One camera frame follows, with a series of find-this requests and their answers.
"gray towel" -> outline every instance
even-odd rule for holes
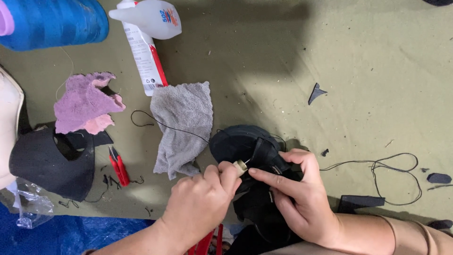
[[[207,141],[212,130],[212,102],[209,82],[181,84],[156,88],[151,100],[151,112],[163,124],[197,134]],[[164,127],[159,144],[154,173],[167,172],[169,179],[176,172],[193,176],[200,171],[192,165],[207,143],[192,134]]]

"scissors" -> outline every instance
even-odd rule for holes
[[[126,167],[123,164],[123,160],[121,160],[121,156],[118,155],[115,148],[109,145],[109,153],[110,153],[110,162],[112,163],[113,169],[115,170],[118,179],[120,180],[120,184],[123,187],[129,185],[129,176],[126,172]]]

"forearm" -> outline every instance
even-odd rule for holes
[[[188,247],[159,219],[153,225],[108,245],[92,255],[182,255]]]
[[[340,223],[337,240],[329,249],[354,255],[392,255],[395,235],[383,218],[368,215],[336,214]]]

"blue thread spool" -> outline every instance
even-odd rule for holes
[[[0,44],[11,50],[98,43],[108,32],[97,0],[0,0]]]

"left hand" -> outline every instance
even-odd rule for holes
[[[241,184],[230,162],[210,165],[204,174],[185,177],[172,188],[164,215],[159,220],[185,252],[215,229]]]

